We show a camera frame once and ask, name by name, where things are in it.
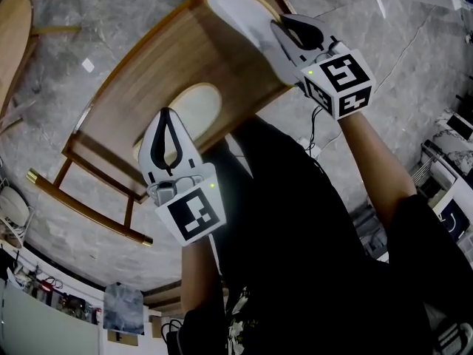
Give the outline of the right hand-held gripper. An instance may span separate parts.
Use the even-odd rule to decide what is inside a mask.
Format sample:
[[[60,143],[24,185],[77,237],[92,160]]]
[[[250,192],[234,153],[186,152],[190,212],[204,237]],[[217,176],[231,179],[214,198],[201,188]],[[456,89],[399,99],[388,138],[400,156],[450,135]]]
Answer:
[[[283,14],[281,23],[272,21],[270,28],[282,49],[276,70],[285,84],[301,82],[305,95],[335,120],[371,104],[373,73],[359,50],[332,44],[331,29],[316,18]],[[328,51],[318,55],[318,50]]]

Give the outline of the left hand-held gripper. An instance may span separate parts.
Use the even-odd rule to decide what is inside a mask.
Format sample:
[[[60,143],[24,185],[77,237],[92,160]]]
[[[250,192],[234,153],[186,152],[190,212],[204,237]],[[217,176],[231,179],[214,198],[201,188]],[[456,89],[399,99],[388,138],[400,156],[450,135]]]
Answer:
[[[165,160],[166,127],[176,158]],[[208,236],[226,224],[217,173],[212,163],[202,164],[197,148],[173,109],[162,108],[149,124],[138,163],[157,208],[155,213],[181,246]],[[169,176],[158,181],[162,176]]]

